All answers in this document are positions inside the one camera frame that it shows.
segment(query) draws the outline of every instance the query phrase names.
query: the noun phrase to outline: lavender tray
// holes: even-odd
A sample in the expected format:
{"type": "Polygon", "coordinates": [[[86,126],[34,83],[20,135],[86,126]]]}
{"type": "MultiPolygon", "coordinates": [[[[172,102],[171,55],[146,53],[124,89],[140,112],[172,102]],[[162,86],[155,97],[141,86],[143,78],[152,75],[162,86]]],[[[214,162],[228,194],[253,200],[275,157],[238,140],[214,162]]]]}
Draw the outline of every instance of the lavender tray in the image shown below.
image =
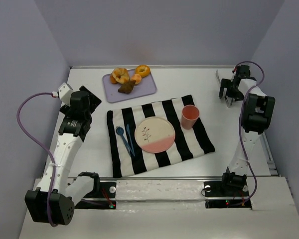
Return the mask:
{"type": "MultiPolygon", "coordinates": [[[[135,73],[135,69],[128,70],[130,77],[135,73]]],[[[115,103],[119,101],[126,101],[137,97],[148,96],[154,94],[157,90],[152,74],[142,78],[142,81],[134,86],[134,89],[129,94],[119,93],[118,89],[121,84],[112,84],[110,82],[110,74],[103,76],[102,78],[106,100],[109,103],[115,103]]]]}

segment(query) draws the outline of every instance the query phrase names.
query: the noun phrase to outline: plant design on plate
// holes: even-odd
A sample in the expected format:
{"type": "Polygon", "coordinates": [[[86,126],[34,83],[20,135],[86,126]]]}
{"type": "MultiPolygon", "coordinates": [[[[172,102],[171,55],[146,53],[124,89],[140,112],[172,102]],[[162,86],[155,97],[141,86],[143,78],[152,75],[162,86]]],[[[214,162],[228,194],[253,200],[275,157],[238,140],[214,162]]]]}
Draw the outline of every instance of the plant design on plate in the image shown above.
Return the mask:
{"type": "Polygon", "coordinates": [[[144,127],[144,129],[142,130],[143,136],[144,136],[144,141],[148,141],[150,142],[150,137],[151,135],[149,134],[149,128],[144,127]]]}

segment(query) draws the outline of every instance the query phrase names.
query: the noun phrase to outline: white panel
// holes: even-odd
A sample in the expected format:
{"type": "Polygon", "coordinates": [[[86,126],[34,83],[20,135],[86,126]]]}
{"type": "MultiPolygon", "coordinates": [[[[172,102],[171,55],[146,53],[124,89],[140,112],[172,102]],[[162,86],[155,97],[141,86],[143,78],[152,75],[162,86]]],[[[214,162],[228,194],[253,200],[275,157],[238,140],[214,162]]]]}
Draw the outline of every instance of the white panel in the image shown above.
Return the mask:
{"type": "MultiPolygon", "coordinates": [[[[75,210],[70,225],[56,228],[34,223],[27,213],[20,239],[299,239],[299,217],[285,179],[258,182],[254,210],[206,209],[203,202],[117,203],[116,210],[75,210]]],[[[183,182],[183,187],[190,184],[183,182]]]]}
{"type": "Polygon", "coordinates": [[[204,200],[202,180],[119,180],[116,200],[204,200]]]}

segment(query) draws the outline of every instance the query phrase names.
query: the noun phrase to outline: white tabletop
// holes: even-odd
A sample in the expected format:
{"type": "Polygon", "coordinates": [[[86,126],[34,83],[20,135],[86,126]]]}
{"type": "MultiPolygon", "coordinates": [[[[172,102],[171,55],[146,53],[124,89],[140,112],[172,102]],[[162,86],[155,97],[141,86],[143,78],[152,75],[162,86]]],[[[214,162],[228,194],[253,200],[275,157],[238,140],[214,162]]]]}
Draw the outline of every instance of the white tabletop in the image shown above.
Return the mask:
{"type": "MultiPolygon", "coordinates": [[[[100,177],[112,177],[110,140],[106,124],[109,110],[143,105],[155,101],[193,95],[198,106],[202,122],[215,153],[184,161],[179,164],[159,168],[136,175],[137,177],[185,177],[185,176],[221,176],[231,161],[238,143],[238,117],[241,103],[232,108],[219,100],[219,83],[215,68],[152,68],[151,72],[157,86],[157,92],[128,101],[110,104],[106,101],[102,77],[113,69],[71,69],[68,84],[74,90],[82,85],[93,92],[102,103],[92,114],[93,122],[86,139],[74,160],[70,177],[76,177],[82,171],[97,172],[100,177]]],[[[220,76],[231,77],[231,69],[218,69],[220,76]]],[[[64,115],[59,114],[51,150],[55,149],[59,126],[64,115]]],[[[250,156],[250,163],[257,176],[268,176],[268,154],[263,141],[259,140],[250,156]]]]}

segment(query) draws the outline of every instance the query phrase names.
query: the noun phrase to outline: white table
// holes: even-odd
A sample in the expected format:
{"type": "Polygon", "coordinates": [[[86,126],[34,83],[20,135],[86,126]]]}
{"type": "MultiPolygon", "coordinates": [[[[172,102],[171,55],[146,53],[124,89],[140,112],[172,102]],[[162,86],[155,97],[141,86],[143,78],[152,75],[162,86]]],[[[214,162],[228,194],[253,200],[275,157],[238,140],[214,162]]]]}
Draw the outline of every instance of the white table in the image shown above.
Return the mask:
{"type": "MultiPolygon", "coordinates": [[[[221,176],[234,155],[238,143],[238,116],[241,103],[228,109],[218,99],[216,69],[152,68],[157,93],[138,99],[110,104],[105,100],[101,78],[112,69],[72,69],[68,83],[78,89],[85,85],[103,100],[93,113],[93,122],[79,150],[70,176],[81,171],[95,171],[101,177],[112,177],[112,162],[106,126],[106,112],[154,101],[192,94],[201,111],[201,119],[216,148],[200,158],[136,175],[148,177],[117,182],[116,210],[75,210],[68,226],[52,228],[34,223],[26,213],[20,239],[299,239],[299,216],[285,178],[270,175],[268,151],[258,141],[250,163],[258,176],[258,190],[250,209],[206,209],[200,194],[203,181],[221,176]],[[188,180],[153,180],[153,177],[202,177],[188,180]]],[[[220,76],[229,77],[230,69],[220,69],[220,76]]],[[[51,149],[54,150],[60,114],[51,149]]],[[[250,191],[254,179],[247,179],[250,191]]]]}
{"type": "MultiPolygon", "coordinates": [[[[92,115],[93,122],[85,142],[74,160],[70,177],[77,177],[82,171],[97,172],[100,177],[112,177],[110,142],[106,125],[106,112],[155,101],[178,98],[192,94],[201,112],[201,119],[216,152],[182,163],[159,168],[136,177],[210,177],[221,176],[231,161],[238,143],[238,117],[241,103],[230,109],[219,100],[217,68],[152,68],[151,72],[157,92],[150,96],[110,104],[106,101],[102,77],[111,73],[112,68],[71,69],[68,84],[74,90],[82,85],[87,87],[102,103],[92,115]]],[[[232,69],[218,69],[221,77],[231,77],[232,69]]],[[[64,115],[59,114],[51,150],[64,115]]],[[[263,140],[258,141],[250,157],[250,163],[257,176],[269,176],[268,151],[263,140]]]]}

